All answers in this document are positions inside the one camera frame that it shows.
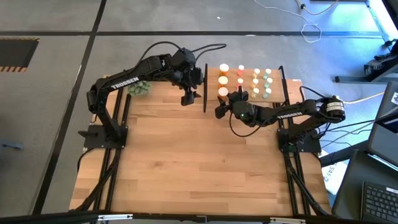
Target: white cable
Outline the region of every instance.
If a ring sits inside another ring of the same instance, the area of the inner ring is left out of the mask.
[[[362,102],[362,101],[365,101],[365,100],[371,99],[371,98],[373,98],[373,97],[376,97],[376,96],[379,96],[379,95],[382,95],[382,94],[384,94],[384,92],[381,92],[381,93],[378,93],[378,94],[375,94],[375,95],[373,95],[373,96],[369,96],[369,97],[366,97],[366,98],[363,98],[363,99],[360,99],[360,100],[351,101],[351,102],[345,102],[345,101],[343,100],[343,103],[344,103],[344,104],[354,104],[354,103],[359,103],[359,102]]]
[[[391,114],[392,112],[394,112],[396,109],[398,109],[398,106],[396,106],[395,108],[393,108],[392,110],[388,111],[387,113],[385,113],[385,114],[382,115],[382,116],[387,116],[387,115]],[[347,135],[349,135],[349,134],[351,134],[351,133],[354,133],[355,131],[359,131],[359,130],[361,130],[361,129],[363,129],[363,128],[365,128],[365,127],[367,127],[367,126],[369,126],[369,125],[371,125],[371,124],[373,124],[373,123],[374,123],[374,121],[371,121],[369,124],[365,124],[364,126],[362,126],[362,127],[360,127],[360,128],[357,128],[357,129],[355,129],[354,131],[351,131],[351,132],[349,132],[349,133],[346,133],[346,134],[344,134],[344,135],[342,135],[342,136],[336,138],[336,139],[333,140],[332,142],[330,142],[330,143],[324,145],[322,148],[327,147],[328,145],[334,143],[335,141],[341,139],[342,137],[345,137],[345,136],[347,136]]]
[[[279,10],[279,11],[281,11],[281,12],[288,12],[288,13],[290,13],[291,15],[295,15],[295,16],[301,17],[302,19],[305,20],[305,22],[307,22],[306,24],[304,24],[303,29],[301,29],[301,35],[303,36],[304,40],[305,40],[307,43],[314,43],[314,42],[316,42],[316,41],[321,40],[321,37],[322,37],[322,30],[321,30],[321,28],[318,27],[318,24],[316,24],[316,23],[315,23],[314,21],[312,21],[311,19],[307,19],[306,17],[303,17],[302,15],[299,15],[299,14],[296,14],[296,13],[294,13],[294,12],[290,12],[290,11],[287,11],[287,10],[279,9],[279,8],[277,8],[277,7],[264,6],[264,5],[260,4],[259,2],[257,2],[257,0],[253,0],[253,1],[254,1],[255,3],[257,3],[258,5],[260,5],[261,7],[263,7],[264,9],[276,9],[276,10]],[[306,38],[305,35],[303,34],[304,28],[305,28],[306,26],[314,26],[314,27],[316,27],[316,28],[319,30],[320,33],[319,33],[319,39],[318,39],[318,40],[311,40],[311,41],[307,40],[307,38]]]
[[[297,1],[297,3],[300,5],[300,7],[301,7],[301,5],[303,4],[302,2],[300,2],[300,0],[296,0]],[[325,10],[323,10],[322,12],[318,12],[318,13],[312,13],[312,12],[310,12],[308,9],[307,9],[307,7],[303,7],[303,9],[307,12],[307,13],[309,13],[309,14],[311,14],[311,15],[313,15],[313,16],[317,16],[317,15],[320,15],[320,14],[322,14],[322,13],[324,13],[324,12],[326,12],[327,10],[329,10],[332,6],[334,6],[337,2],[338,2],[339,0],[336,0],[335,2],[333,2],[329,7],[327,7]]]

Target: floor mat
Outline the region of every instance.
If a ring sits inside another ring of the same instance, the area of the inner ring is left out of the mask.
[[[0,72],[27,70],[39,38],[0,38]]]

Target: wooden tabletop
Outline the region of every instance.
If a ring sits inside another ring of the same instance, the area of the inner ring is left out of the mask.
[[[300,85],[300,81],[288,80],[291,102],[301,101]],[[215,118],[216,100],[209,100],[208,111],[203,113],[203,100],[181,106],[182,95],[182,90],[169,83],[153,83],[150,94],[132,97],[128,139],[121,153],[111,210],[290,216],[277,124],[239,138],[229,128],[229,116]],[[110,113],[115,100],[116,92],[112,92],[107,104]],[[241,134],[253,130],[236,119],[232,125]],[[104,149],[95,149],[83,158],[70,208],[79,206],[93,190],[103,155]],[[330,212],[319,161],[311,154],[301,155],[309,191]],[[104,208],[106,189],[100,208]],[[296,194],[301,203],[298,189]]]
[[[263,79],[263,75],[266,74],[265,69],[260,69],[260,74],[257,79],[259,83],[256,85],[256,88],[260,90],[260,93],[257,94],[255,98],[249,97],[250,102],[272,102],[272,103],[280,103],[285,101],[284,91],[282,87],[282,77],[280,75],[280,70],[273,69],[271,70],[271,74],[268,76],[272,78],[272,83],[269,88],[272,90],[271,94],[264,99],[262,96],[266,92],[264,85],[266,84],[266,80]],[[243,74],[241,76],[238,75],[238,69],[232,68],[227,73],[228,83],[226,84],[226,88],[230,93],[236,91],[236,85],[238,84],[238,79],[243,79],[242,89],[243,91],[247,91],[249,95],[252,93],[251,83],[253,81],[253,68],[245,68],[243,70]],[[220,74],[219,68],[209,68],[208,69],[208,100],[217,100],[218,96],[218,78]]]

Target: gray floor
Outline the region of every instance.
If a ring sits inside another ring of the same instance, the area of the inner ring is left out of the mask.
[[[26,6],[25,2],[0,2],[0,20],[8,19],[7,23],[0,25],[0,31],[91,30],[100,4],[94,0],[35,0],[29,1],[31,6]],[[262,9],[248,0],[200,2],[108,1],[99,29],[299,31],[303,25],[297,17]],[[294,0],[261,2],[299,12]],[[329,4],[304,2],[312,11],[320,11]],[[377,31],[364,3],[343,2],[318,17],[303,15],[318,22],[325,31]],[[30,21],[21,21],[19,18],[23,16],[29,17]],[[31,209],[87,40],[87,37],[40,37],[27,72],[0,73],[0,124],[11,127],[0,130],[0,136],[25,145],[23,151],[0,151],[0,217],[25,215]],[[97,37],[45,203],[45,213],[68,210],[76,178],[76,162],[83,145],[83,138],[77,131],[86,129],[91,118],[85,92],[97,78],[134,66],[141,53],[160,40],[171,40],[189,49],[224,42],[227,48],[203,55],[199,66],[203,67],[205,63],[211,67],[221,63],[233,67],[244,64],[252,68],[283,65],[287,78],[302,79],[306,86],[320,93],[339,95],[346,101],[385,89],[385,85],[339,84],[333,81],[335,75],[362,75],[364,63],[376,54],[388,52],[381,47],[384,41],[380,37],[323,37],[314,44],[304,42],[301,37]],[[167,52],[174,53],[175,49],[161,45],[151,50],[149,55]],[[316,97],[310,93],[306,95],[308,98]],[[379,96],[364,103],[348,105],[347,120],[340,125],[374,118],[380,100]],[[367,134],[355,136],[350,143],[361,141]],[[328,134],[325,139],[335,136],[339,134]],[[332,144],[325,150],[332,152],[344,147]]]

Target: green toy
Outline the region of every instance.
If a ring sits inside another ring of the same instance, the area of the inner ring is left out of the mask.
[[[142,96],[149,92],[150,83],[147,81],[137,82],[129,86],[127,90],[131,96]]]

